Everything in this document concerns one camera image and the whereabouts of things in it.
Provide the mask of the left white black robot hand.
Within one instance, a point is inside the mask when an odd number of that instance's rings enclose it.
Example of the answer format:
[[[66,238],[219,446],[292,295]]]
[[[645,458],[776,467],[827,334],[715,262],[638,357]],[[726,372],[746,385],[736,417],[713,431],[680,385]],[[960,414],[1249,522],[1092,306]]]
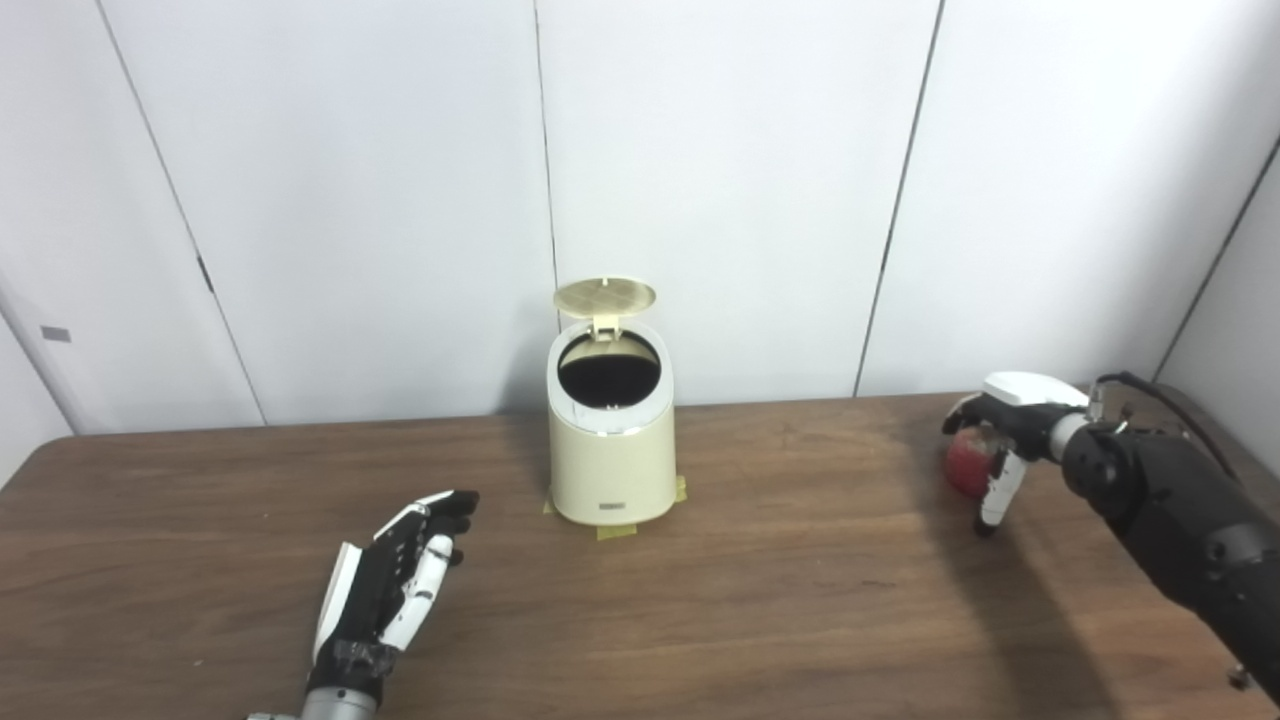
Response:
[[[366,546],[344,542],[325,591],[305,705],[358,708],[371,717],[387,679],[419,633],[445,574],[463,560],[480,495],[448,489],[417,498]]]

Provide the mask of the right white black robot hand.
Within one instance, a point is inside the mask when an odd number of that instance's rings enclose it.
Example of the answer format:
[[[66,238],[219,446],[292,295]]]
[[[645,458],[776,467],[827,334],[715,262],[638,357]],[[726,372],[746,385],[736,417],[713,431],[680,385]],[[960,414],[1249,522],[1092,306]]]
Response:
[[[986,483],[974,516],[977,536],[996,533],[1033,464],[1062,461],[1070,438],[1091,423],[1089,405],[1084,392],[1057,378],[995,372],[980,391],[950,409],[942,436],[957,441],[975,430],[988,438],[989,454],[980,471]]]

